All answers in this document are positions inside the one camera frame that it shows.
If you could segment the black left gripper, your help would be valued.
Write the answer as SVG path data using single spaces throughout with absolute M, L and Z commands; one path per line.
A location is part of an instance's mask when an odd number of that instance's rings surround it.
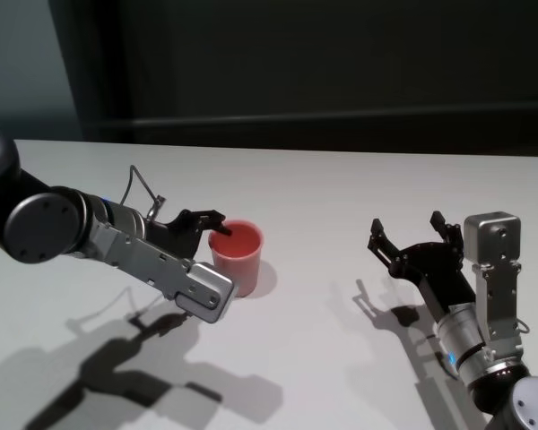
M 197 262 L 212 262 L 209 246 L 210 231 L 230 237 L 232 231 L 224 225 L 226 217 L 216 210 L 182 210 L 169 223 L 146 220 L 145 238 L 160 249 L 178 258 Z

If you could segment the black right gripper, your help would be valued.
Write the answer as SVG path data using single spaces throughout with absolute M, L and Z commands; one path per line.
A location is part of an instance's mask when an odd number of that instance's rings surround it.
M 475 294 L 462 273 L 464 239 L 459 224 L 449 224 L 433 211 L 430 225 L 445 243 L 426 242 L 400 250 L 386 236 L 380 219 L 372 220 L 368 249 L 396 279 L 417 287 L 435 322 L 453 305 L 473 303 Z

